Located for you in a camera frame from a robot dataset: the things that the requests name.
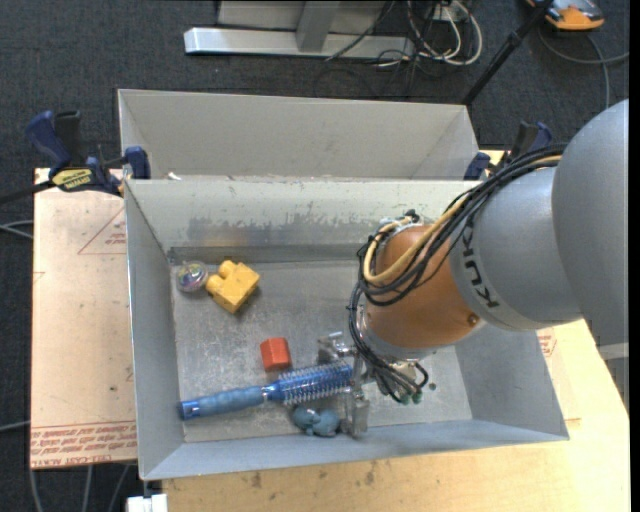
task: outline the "metal stand base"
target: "metal stand base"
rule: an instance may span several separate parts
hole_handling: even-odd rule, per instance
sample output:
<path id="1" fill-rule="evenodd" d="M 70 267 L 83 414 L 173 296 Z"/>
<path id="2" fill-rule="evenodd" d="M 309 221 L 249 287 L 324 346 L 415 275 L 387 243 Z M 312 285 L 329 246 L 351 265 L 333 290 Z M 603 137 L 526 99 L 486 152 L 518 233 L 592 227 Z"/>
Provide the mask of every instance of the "metal stand base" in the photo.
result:
<path id="1" fill-rule="evenodd" d="M 188 55 L 250 54 L 330 57 L 352 43 L 356 37 L 347 34 L 328 34 L 321 50 L 303 52 L 298 49 L 296 32 L 192 28 L 185 32 L 184 43 Z M 390 50 L 411 54 L 413 53 L 413 44 L 405 37 L 366 36 L 342 57 L 376 59 L 385 52 L 383 58 L 397 59 L 398 54 Z"/>

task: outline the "black cord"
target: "black cord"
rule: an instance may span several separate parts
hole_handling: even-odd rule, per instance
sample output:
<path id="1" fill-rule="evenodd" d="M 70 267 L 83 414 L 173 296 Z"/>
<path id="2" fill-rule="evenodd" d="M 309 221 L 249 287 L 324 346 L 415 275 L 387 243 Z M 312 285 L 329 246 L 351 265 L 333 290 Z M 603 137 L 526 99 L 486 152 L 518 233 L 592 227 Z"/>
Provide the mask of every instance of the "black cord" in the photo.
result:
<path id="1" fill-rule="evenodd" d="M 421 256 L 416 259 L 414 255 L 411 263 L 407 265 L 396 278 L 382 286 L 370 284 L 364 278 L 364 269 L 362 268 L 365 257 L 364 255 L 367 253 L 372 243 L 377 244 L 373 250 L 371 258 L 371 268 L 369 269 L 371 271 L 375 269 L 375 256 L 378 248 L 380 247 L 379 242 L 374 242 L 375 237 L 371 237 L 369 241 L 358 251 L 360 259 L 358 287 L 360 288 L 360 291 L 372 304 L 384 307 L 399 302 L 418 286 L 424 285 L 432 279 L 441 268 L 444 259 L 448 256 L 451 248 L 457 243 L 460 233 L 458 233 L 456 238 L 452 241 L 447 254 L 438 263 L 436 269 L 429 276 L 424 277 L 424 273 L 428 263 L 431 261 L 431 258 L 443 246 L 443 244 L 450 239 L 454 233 L 456 233 L 456 230 L 460 228 L 463 222 L 468 222 L 469 219 L 472 219 L 473 216 L 483 208 L 489 197 L 498 189 L 504 187 L 506 184 L 523 176 L 524 174 L 542 167 L 548 167 L 549 164 L 547 162 L 538 161 L 548 157 L 560 156 L 565 147 L 566 146 L 564 144 L 554 144 L 547 148 L 521 155 L 514 159 L 514 161 L 509 165 L 496 172 L 487 181 L 458 196 L 458 201 L 462 201 L 458 211 L 453 214 L 446 223 L 444 223 L 444 225 L 430 240 L 425 241 L 422 247 L 416 249 L 415 254 L 421 254 Z M 389 234 L 390 233 L 385 233 L 385 238 L 389 236 Z M 376 298 L 383 294 L 391 294 L 392 297 L 384 299 Z"/>
<path id="2" fill-rule="evenodd" d="M 382 20 L 387 17 L 387 14 L 391 12 L 391 9 L 393 9 L 394 4 L 395 4 L 395 1 L 389 2 L 387 9 L 380 11 L 380 14 L 376 18 L 376 20 L 369 26 L 369 28 L 367 28 L 367 30 L 365 30 L 362 34 L 356 37 L 351 43 L 349 43 L 347 46 L 342 48 L 340 51 L 337 51 L 336 53 L 331 55 L 331 57 L 328 57 L 327 59 L 325 59 L 325 62 L 329 62 L 333 59 L 337 59 L 338 57 L 342 57 L 345 53 L 347 53 L 349 50 L 353 49 L 358 43 L 360 43 L 360 41 L 362 41 L 365 37 L 371 34 L 371 32 L 382 22 Z"/>

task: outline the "robotic arm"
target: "robotic arm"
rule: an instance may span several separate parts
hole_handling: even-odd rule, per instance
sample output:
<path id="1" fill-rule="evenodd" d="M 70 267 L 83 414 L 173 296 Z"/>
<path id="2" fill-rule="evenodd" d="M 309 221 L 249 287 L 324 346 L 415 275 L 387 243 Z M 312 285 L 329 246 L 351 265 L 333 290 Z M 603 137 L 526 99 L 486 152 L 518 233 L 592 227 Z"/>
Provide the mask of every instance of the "robotic arm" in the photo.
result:
<path id="1" fill-rule="evenodd" d="M 583 316 L 600 346 L 627 343 L 628 118 L 627 100 L 566 148 L 515 159 L 431 225 L 413 212 L 383 223 L 351 302 L 365 376 L 415 397 L 403 368 L 483 322 L 531 330 Z"/>

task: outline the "blue handle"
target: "blue handle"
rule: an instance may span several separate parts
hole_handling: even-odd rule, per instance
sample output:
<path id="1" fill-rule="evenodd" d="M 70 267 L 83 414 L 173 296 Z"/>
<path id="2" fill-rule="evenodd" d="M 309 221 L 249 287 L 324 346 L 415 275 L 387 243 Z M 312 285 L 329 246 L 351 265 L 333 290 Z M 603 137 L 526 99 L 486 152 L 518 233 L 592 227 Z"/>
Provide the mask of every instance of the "blue handle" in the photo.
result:
<path id="1" fill-rule="evenodd" d="M 147 154 L 140 146 L 131 146 L 125 149 L 124 158 L 131 166 L 135 179 L 148 180 L 151 178 L 151 167 Z"/>
<path id="2" fill-rule="evenodd" d="M 241 411 L 261 405 L 263 402 L 262 387 L 253 386 L 244 389 L 231 389 L 215 395 L 180 402 L 178 409 L 183 420 L 190 420 L 199 416 Z"/>
<path id="3" fill-rule="evenodd" d="M 47 110 L 34 117 L 27 125 L 26 135 L 35 148 L 53 159 L 54 168 L 71 162 L 71 155 L 56 135 L 53 127 L 53 112 Z"/>

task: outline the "blue clamp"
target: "blue clamp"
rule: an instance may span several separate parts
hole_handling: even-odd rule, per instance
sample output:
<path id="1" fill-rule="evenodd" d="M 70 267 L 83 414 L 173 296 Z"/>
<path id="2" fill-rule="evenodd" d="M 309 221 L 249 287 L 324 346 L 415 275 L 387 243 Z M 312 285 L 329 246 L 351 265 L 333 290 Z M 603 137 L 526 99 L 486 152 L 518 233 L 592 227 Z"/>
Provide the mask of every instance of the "blue clamp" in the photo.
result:
<path id="1" fill-rule="evenodd" d="M 53 160 L 49 171 L 52 185 L 65 192 L 93 190 L 121 195 L 122 181 L 104 168 L 96 157 L 89 156 L 82 166 L 71 166 L 71 153 L 56 133 L 54 116 L 50 110 L 38 114 L 29 122 L 26 135 L 40 153 Z M 124 157 L 117 161 L 131 166 L 133 178 L 151 177 L 147 154 L 140 146 L 126 148 Z"/>

